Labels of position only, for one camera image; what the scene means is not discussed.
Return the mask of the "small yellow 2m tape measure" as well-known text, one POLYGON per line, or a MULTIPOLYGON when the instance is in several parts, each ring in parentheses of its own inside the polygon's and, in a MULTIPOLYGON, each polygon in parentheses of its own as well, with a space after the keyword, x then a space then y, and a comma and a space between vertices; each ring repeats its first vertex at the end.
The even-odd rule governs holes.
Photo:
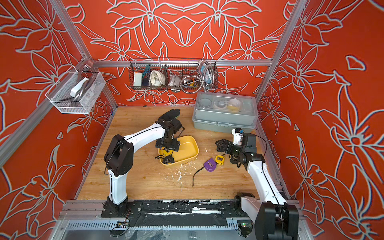
POLYGON ((222 166, 224 164, 224 162, 225 162, 225 157, 223 155, 217 155, 215 157, 215 162, 216 162, 216 164, 222 166))

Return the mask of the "round black tape measure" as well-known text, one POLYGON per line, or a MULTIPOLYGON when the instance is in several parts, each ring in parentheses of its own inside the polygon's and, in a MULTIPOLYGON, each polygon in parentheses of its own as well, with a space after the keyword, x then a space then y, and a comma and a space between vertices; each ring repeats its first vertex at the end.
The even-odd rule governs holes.
POLYGON ((238 156, 230 155, 230 163, 234 165, 240 165, 240 159, 238 156))

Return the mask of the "purple tape measure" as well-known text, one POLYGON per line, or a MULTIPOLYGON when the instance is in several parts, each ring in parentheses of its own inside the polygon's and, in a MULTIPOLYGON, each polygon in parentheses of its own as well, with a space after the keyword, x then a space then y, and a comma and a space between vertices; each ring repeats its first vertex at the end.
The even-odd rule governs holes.
POLYGON ((208 172, 213 172, 216 169, 216 167, 217 167, 217 163, 214 159, 211 158, 208 161, 206 161, 203 164, 203 166, 194 173, 193 178, 192 178, 192 187, 195 185, 195 177, 199 172, 201 172, 202 170, 206 170, 208 172))

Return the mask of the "yellow plastic storage box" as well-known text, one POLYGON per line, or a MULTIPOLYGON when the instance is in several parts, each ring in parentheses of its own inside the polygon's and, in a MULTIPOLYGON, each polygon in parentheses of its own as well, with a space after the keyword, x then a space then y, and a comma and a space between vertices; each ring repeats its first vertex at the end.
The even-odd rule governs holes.
POLYGON ((178 152, 160 150, 160 149, 158 150, 159 155, 164 155, 164 156, 172 155, 175 159, 175 162, 170 165, 164 165, 159 160, 163 166, 171 167, 171 166, 176 166, 178 164, 184 164, 188 161, 195 159, 200 153, 199 147, 194 137, 183 136, 178 138, 178 141, 180 141, 180 149, 178 152))

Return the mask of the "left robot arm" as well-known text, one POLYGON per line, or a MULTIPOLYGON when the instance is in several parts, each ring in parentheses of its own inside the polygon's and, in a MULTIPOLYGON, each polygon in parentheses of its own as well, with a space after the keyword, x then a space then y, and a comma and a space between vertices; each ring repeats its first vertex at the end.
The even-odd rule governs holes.
POLYGON ((160 119, 137 133, 115 135, 112 138, 104 156, 110 192, 103 206, 103 218, 123 217, 128 213, 127 175, 133 167, 136 151, 155 141, 156 148, 177 152, 180 142, 175 138, 175 133, 181 128, 182 124, 177 119, 160 119))

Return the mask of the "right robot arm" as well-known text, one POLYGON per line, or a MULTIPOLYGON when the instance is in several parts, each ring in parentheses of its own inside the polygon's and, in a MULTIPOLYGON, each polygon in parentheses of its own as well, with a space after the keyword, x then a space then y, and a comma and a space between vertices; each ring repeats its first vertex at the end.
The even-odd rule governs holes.
POLYGON ((237 195, 240 210, 253 222, 257 240, 297 240, 299 230, 299 211, 290 205, 278 191, 263 154, 257 152, 255 134, 235 132, 234 140, 215 142, 217 152, 228 154, 230 162, 238 167, 244 166, 251 176, 259 200, 251 195, 237 195))

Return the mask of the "black yellow tape measure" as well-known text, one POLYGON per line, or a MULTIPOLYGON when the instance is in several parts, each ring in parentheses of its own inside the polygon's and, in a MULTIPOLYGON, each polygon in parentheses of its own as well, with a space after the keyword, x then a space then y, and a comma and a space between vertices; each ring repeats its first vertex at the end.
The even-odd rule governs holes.
POLYGON ((155 159, 160 160, 162 164, 164 165, 170 165, 175 162, 175 159, 172 155, 164 156, 164 155, 159 155, 155 157, 155 159))

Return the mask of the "white box in basket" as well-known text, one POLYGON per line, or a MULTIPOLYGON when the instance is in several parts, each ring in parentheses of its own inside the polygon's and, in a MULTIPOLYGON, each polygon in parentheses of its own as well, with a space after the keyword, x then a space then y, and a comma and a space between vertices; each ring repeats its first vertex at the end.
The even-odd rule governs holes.
POLYGON ((142 87, 143 74, 140 72, 134 72, 133 87, 141 88, 142 87))

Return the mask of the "black green work glove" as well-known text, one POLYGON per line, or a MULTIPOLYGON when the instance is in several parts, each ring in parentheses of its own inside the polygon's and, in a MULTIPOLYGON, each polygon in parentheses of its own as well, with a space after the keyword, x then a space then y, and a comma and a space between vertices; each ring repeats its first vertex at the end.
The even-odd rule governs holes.
POLYGON ((170 122, 173 119, 176 119, 180 115, 180 109, 171 109, 168 112, 164 113, 159 117, 159 120, 170 122))

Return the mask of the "grey plastic toolbox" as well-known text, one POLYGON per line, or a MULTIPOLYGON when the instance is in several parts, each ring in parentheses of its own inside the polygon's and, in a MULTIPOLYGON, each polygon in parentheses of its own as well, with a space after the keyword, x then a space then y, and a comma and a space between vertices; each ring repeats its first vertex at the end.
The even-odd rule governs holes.
POLYGON ((251 133, 256 129, 258 118, 254 97, 199 92, 192 121, 199 130, 231 133, 241 128, 251 133))

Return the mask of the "white cloth in basket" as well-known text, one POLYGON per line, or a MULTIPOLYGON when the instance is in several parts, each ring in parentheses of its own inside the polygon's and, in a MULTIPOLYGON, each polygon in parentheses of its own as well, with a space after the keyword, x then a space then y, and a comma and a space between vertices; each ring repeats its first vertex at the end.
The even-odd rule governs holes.
POLYGON ((166 85, 166 78, 160 71, 151 71, 150 73, 150 86, 161 87, 166 85))

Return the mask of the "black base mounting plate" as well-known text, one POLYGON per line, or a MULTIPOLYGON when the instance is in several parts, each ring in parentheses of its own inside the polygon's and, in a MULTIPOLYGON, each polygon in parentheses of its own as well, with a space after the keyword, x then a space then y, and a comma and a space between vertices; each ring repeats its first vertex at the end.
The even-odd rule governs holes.
POLYGON ((218 215, 224 218, 247 217, 235 200, 127 200, 118 206, 111 201, 103 204, 102 218, 138 218, 144 214, 218 215))

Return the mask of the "white adapter in side basket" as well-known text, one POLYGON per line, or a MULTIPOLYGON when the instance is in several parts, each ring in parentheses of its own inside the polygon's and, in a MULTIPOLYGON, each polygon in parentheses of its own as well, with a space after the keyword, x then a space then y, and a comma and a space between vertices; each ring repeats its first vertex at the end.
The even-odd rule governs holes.
POLYGON ((89 81, 88 78, 83 78, 79 83, 77 83, 70 92, 70 96, 75 98, 77 93, 82 89, 83 85, 89 81))

